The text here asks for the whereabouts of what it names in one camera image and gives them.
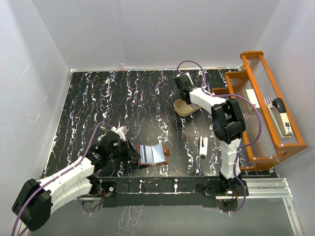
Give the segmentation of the white credit card black stripe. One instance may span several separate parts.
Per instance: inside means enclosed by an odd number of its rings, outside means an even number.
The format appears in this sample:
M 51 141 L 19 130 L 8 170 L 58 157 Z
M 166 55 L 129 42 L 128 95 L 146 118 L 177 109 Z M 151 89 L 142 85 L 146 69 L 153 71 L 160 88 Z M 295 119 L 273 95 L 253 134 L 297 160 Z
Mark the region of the white credit card black stripe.
M 153 151 L 151 146 L 140 146 L 140 155 L 141 155 L 141 163 L 142 164 L 153 164 L 154 163 L 154 157 L 153 157 Z

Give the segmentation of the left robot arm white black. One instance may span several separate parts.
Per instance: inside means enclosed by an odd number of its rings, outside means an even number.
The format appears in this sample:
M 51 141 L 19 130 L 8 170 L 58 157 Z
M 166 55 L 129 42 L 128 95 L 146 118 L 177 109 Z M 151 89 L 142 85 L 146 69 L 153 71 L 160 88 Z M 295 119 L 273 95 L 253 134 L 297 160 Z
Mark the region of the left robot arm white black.
M 138 161 L 141 156 L 121 131 L 110 131 L 88 147 L 84 155 L 66 168 L 40 180 L 31 178 L 21 188 L 12 211 L 31 232 L 40 229 L 53 212 L 82 195 L 97 196 L 102 185 L 94 174 L 112 160 Z

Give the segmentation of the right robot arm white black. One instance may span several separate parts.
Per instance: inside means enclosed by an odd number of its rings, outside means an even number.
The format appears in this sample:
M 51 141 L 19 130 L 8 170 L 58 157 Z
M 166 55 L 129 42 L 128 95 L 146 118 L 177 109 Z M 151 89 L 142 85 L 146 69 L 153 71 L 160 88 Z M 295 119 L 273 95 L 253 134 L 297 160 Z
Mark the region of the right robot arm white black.
M 211 114 L 213 132 L 220 141 L 221 149 L 220 192 L 231 195 L 241 187 L 246 195 L 238 161 L 238 147 L 246 125 L 238 101 L 210 94 L 195 85 L 188 72 L 178 75 L 175 82 L 180 98 L 187 105 L 198 105 Z

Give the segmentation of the brown leather card holder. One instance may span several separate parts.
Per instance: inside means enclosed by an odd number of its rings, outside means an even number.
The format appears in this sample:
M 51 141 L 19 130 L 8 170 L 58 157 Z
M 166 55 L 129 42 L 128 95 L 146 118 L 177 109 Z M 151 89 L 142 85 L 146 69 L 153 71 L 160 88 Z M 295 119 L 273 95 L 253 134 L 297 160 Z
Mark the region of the brown leather card holder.
M 149 164 L 142 164 L 141 159 L 139 159 L 139 166 L 156 166 L 156 165 L 162 165 L 168 163 L 168 157 L 170 155 L 170 151 L 166 149 L 166 145 L 164 143 L 159 143 L 156 145 L 151 146 L 153 151 L 153 157 L 154 157 L 154 163 Z

